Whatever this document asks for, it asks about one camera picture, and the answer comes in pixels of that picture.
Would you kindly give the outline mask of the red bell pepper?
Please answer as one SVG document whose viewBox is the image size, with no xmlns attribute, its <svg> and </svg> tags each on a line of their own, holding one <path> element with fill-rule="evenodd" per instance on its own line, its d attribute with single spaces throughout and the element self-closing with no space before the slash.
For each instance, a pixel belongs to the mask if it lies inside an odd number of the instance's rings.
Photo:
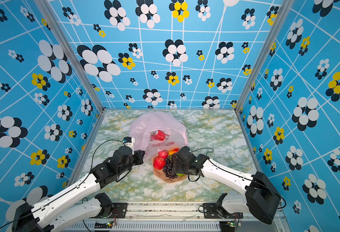
<svg viewBox="0 0 340 232">
<path fill-rule="evenodd" d="M 151 141 L 160 141 L 160 142 L 165 141 L 166 140 L 166 134 L 161 130 L 153 131 L 150 134 L 150 140 Z"/>
</svg>

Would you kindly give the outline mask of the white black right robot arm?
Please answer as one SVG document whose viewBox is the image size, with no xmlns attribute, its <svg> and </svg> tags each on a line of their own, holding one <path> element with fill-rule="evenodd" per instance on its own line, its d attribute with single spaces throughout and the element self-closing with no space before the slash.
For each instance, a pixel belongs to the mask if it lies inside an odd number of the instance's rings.
<svg viewBox="0 0 340 232">
<path fill-rule="evenodd" d="M 231 169 L 207 155 L 195 156 L 188 147 L 173 154 L 171 160 L 176 174 L 214 179 L 239 192 L 237 196 L 223 193 L 216 203 L 203 204 L 205 218 L 240 219 L 250 213 L 260 222 L 272 224 L 282 197 L 265 174 Z"/>
</svg>

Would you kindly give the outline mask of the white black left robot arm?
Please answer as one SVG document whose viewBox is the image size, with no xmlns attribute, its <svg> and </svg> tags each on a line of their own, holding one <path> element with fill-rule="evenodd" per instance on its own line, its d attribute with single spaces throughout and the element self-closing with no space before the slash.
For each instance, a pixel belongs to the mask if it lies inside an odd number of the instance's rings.
<svg viewBox="0 0 340 232">
<path fill-rule="evenodd" d="M 112 201 L 100 193 L 84 204 L 79 200 L 97 192 L 108 184 L 119 182 L 124 173 L 143 164 L 145 152 L 121 146 L 112 157 L 94 167 L 89 174 L 56 195 L 30 205 L 24 203 L 16 209 L 11 226 L 13 232 L 61 232 L 82 220 L 98 215 L 110 215 Z"/>
</svg>

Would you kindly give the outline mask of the pink translucent plastic bag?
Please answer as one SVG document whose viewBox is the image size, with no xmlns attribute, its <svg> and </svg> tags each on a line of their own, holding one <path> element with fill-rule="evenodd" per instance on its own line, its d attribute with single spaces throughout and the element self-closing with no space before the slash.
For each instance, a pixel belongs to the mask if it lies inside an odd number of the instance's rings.
<svg viewBox="0 0 340 232">
<path fill-rule="evenodd" d="M 186 127 L 173 115 L 152 111 L 138 117 L 129 127 L 134 149 L 145 152 L 144 161 L 161 150 L 188 145 Z"/>
</svg>

